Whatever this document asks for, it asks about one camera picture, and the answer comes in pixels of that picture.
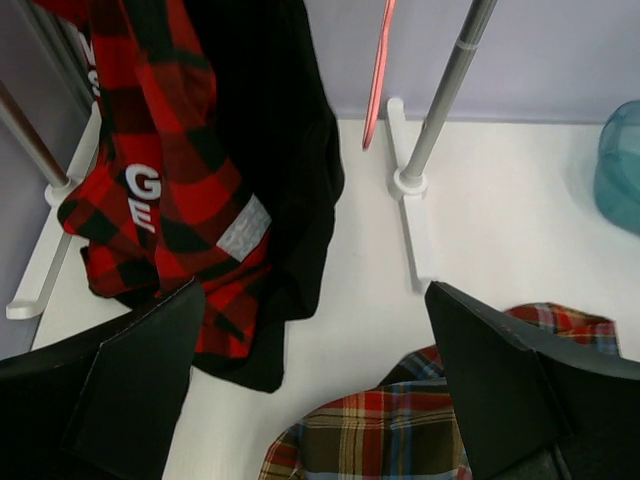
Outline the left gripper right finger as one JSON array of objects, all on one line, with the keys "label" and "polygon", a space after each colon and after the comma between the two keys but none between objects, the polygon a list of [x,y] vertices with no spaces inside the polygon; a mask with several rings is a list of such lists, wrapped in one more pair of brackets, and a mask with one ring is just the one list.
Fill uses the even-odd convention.
[{"label": "left gripper right finger", "polygon": [[474,478],[638,478],[638,362],[444,282],[425,303]]}]

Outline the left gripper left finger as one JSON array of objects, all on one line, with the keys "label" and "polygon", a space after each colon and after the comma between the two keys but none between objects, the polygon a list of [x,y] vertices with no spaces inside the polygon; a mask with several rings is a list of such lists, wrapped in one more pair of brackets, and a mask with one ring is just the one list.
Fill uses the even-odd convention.
[{"label": "left gripper left finger", "polygon": [[204,310],[204,292],[191,281],[2,360],[2,478],[161,478]]}]

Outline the pink wire hanger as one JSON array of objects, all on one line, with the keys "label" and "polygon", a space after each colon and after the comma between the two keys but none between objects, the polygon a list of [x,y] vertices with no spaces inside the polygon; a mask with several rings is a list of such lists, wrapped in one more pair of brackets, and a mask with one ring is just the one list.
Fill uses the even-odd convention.
[{"label": "pink wire hanger", "polygon": [[373,140],[379,115],[395,5],[395,0],[385,1],[362,137],[362,149],[364,151],[369,149]]}]

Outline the brown multicolour plaid shirt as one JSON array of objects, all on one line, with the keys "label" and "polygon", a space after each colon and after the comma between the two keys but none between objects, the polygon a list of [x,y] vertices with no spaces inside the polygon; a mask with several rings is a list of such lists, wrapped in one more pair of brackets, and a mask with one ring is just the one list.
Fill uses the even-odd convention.
[{"label": "brown multicolour plaid shirt", "polygon": [[[554,336],[620,356],[615,322],[549,302],[506,310]],[[560,479],[553,457],[514,465],[498,479]],[[373,389],[333,400],[286,429],[257,479],[474,478],[438,347],[405,356]]]}]

